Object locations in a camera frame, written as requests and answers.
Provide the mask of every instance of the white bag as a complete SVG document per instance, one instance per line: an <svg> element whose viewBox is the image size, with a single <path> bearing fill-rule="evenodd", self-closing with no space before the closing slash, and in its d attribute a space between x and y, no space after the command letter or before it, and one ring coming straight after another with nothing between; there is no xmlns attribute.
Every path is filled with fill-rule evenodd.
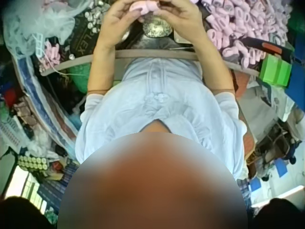
<svg viewBox="0 0 305 229"><path fill-rule="evenodd" d="M56 36L64 44L75 25L74 17L84 11L92 0L15 0L3 14L4 40L12 55L21 59L35 52L34 34Z"/></svg>

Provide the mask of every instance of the shirt sleeve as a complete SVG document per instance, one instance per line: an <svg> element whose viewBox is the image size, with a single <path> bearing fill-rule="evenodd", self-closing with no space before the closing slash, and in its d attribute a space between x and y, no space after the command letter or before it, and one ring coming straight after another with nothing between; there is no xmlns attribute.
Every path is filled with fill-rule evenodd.
<svg viewBox="0 0 305 229"><path fill-rule="evenodd" d="M232 150L232 160L234 163L232 175L235 179L238 179L244 164L243 138L247 132L247 126L243 121L239 120L239 108L235 96L232 93L223 92L217 94L215 97L224 118L226 143L228 144L228 149Z"/></svg>
<svg viewBox="0 0 305 229"><path fill-rule="evenodd" d="M81 114L81 122L89 118L95 107L103 100L104 95L90 94L86 98L85 111Z"/></svg>

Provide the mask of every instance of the green container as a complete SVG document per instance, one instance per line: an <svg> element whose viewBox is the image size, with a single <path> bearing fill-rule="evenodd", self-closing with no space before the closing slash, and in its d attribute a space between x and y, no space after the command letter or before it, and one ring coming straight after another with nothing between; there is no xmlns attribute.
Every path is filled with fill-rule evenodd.
<svg viewBox="0 0 305 229"><path fill-rule="evenodd" d="M267 54L263 61L259 78L266 83L286 87L288 85L291 67L291 64L286 61Z"/></svg>

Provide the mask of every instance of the wire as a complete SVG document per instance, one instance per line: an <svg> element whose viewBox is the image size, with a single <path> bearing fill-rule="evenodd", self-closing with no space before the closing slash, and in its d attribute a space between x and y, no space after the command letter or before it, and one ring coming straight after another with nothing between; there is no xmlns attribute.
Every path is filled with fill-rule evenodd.
<svg viewBox="0 0 305 229"><path fill-rule="evenodd" d="M33 34L32 34L32 37L38 42L38 39L37 39ZM47 61L49 62L50 66L51 66L51 68L52 68L56 73L58 73L58 74L60 74L60 75L79 75L79 76L88 76L88 75L85 75L85 74L62 73L62 72L57 71L57 70L54 68L53 64L51 63L51 61L50 61L50 59L48 58L48 56L47 56L47 54L45 53L45 51L44 51L42 48L38 48L38 49L40 49L40 50L43 52L44 57L46 57Z"/></svg>

